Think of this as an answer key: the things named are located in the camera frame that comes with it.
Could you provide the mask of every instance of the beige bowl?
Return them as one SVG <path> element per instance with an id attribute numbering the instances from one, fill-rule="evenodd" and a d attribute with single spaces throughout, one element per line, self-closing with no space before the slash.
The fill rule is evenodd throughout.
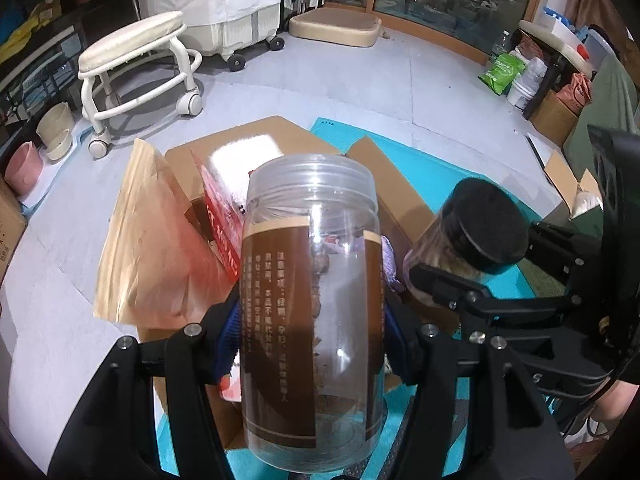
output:
<path id="1" fill-rule="evenodd" d="M 63 131 L 68 129 L 70 132 L 74 129 L 74 117 L 71 114 L 68 103 L 58 103 L 52 106 L 49 111 L 43 115 L 36 133 L 40 136 L 47 148 L 51 149 L 53 140 Z"/>
<path id="2" fill-rule="evenodd" d="M 47 150 L 47 158 L 51 162 L 60 160 L 67 154 L 72 144 L 73 137 L 71 136 L 71 130 L 66 128 L 51 141 L 49 149 Z"/>

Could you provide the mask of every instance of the small table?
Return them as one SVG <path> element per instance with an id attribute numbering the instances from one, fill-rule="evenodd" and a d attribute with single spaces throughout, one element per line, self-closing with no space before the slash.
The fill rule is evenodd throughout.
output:
<path id="1" fill-rule="evenodd" d="M 574 50 L 558 36 L 554 36 L 551 31 L 524 20 L 518 24 L 517 30 L 511 37 L 512 50 L 518 46 L 523 34 L 527 34 L 550 56 L 550 62 L 542 83 L 540 83 L 540 88 L 522 112 L 522 116 L 529 120 L 559 76 L 562 75 L 562 84 L 569 83 L 571 76 L 576 72 L 581 72 L 587 78 L 592 79 L 593 66 L 590 62 L 584 60 L 577 50 Z"/>

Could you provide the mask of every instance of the pink bowl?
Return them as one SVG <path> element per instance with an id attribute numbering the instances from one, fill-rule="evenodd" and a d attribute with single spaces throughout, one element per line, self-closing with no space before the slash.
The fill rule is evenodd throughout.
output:
<path id="1" fill-rule="evenodd" d="M 42 173 L 43 161 L 33 142 L 25 142 L 9 160 L 4 179 L 18 196 L 30 192 Z"/>

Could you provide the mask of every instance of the cardboard flap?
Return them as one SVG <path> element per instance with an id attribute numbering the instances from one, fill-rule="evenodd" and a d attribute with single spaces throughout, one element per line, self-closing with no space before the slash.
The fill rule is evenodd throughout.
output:
<path id="1" fill-rule="evenodd" d="M 571 168 L 558 153 L 553 152 L 545 166 L 546 176 L 556 187 L 562 200 L 568 205 L 569 211 L 574 209 L 575 195 L 578 191 L 578 181 L 575 179 Z"/>
<path id="2" fill-rule="evenodd" d="M 594 178 L 589 170 L 584 170 L 582 180 L 580 181 L 580 189 L 588 191 L 591 194 L 599 197 L 602 200 L 602 194 L 600 193 L 600 186 L 598 181 Z"/>
<path id="3" fill-rule="evenodd" d="M 371 138 L 362 137 L 346 155 L 369 168 L 378 198 L 393 212 L 409 241 L 415 243 L 434 216 L 418 192 Z"/>
<path id="4" fill-rule="evenodd" d="M 276 142 L 284 155 L 292 155 L 293 153 L 340 155 L 340 150 L 320 139 L 320 137 L 316 137 L 283 117 L 272 116 L 176 146 L 168 150 L 164 158 L 169 163 L 188 199 L 193 201 L 201 197 L 204 191 L 202 189 L 202 179 L 191 152 L 206 163 L 211 153 L 225 144 L 238 139 L 265 134 Z"/>

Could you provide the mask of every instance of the caster wheel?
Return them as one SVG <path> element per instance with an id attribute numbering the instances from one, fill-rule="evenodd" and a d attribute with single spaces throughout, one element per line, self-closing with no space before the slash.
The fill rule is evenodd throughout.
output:
<path id="1" fill-rule="evenodd" d="M 229 59 L 226 60 L 226 66 L 229 68 L 229 72 L 238 72 L 244 68 L 246 59 L 241 54 L 232 54 Z"/>
<path id="2" fill-rule="evenodd" d="M 106 142 L 101 140 L 92 140 L 89 142 L 89 153 L 93 158 L 103 158 L 107 154 L 108 146 Z"/>
<path id="3" fill-rule="evenodd" d="M 270 50 L 282 50 L 284 48 L 284 39 L 280 36 L 275 36 L 269 41 Z"/>
<path id="4" fill-rule="evenodd" d="M 122 101 L 117 92 L 110 93 L 104 99 L 104 105 L 107 108 L 107 110 L 111 110 L 112 108 L 115 108 L 116 106 L 120 106 L 121 104 L 122 104 Z"/>
<path id="5" fill-rule="evenodd" d="M 202 111 L 202 97 L 197 92 L 184 94 L 178 99 L 175 109 L 180 115 L 196 116 Z"/>

